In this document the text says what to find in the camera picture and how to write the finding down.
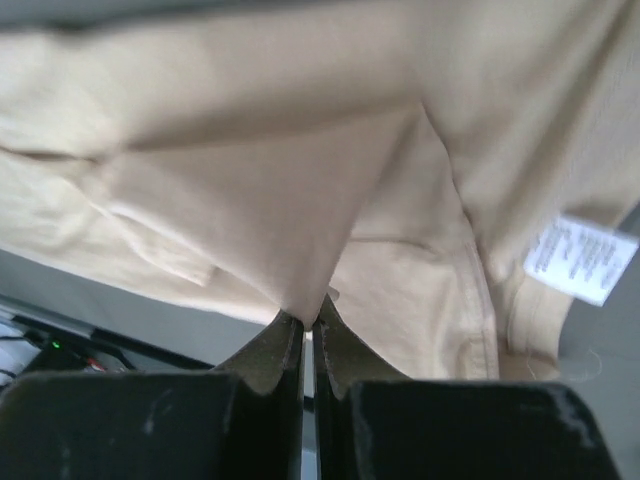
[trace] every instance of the beige t-shirt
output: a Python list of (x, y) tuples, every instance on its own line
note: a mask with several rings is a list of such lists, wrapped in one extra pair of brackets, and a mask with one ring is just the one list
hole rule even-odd
[(637, 203), (639, 33), (638, 2), (589, 0), (6, 32), (0, 244), (263, 323), (310, 325), (330, 284), (404, 373), (513, 378), (571, 300), (529, 242)]

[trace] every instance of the garment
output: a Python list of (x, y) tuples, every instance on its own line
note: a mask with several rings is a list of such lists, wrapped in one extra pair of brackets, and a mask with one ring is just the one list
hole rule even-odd
[(529, 243), (638, 201), (638, 10), (368, 1), (3, 33), (1, 246), (262, 323), (309, 326), (330, 285), (408, 375), (527, 374), (571, 301), (525, 277)]

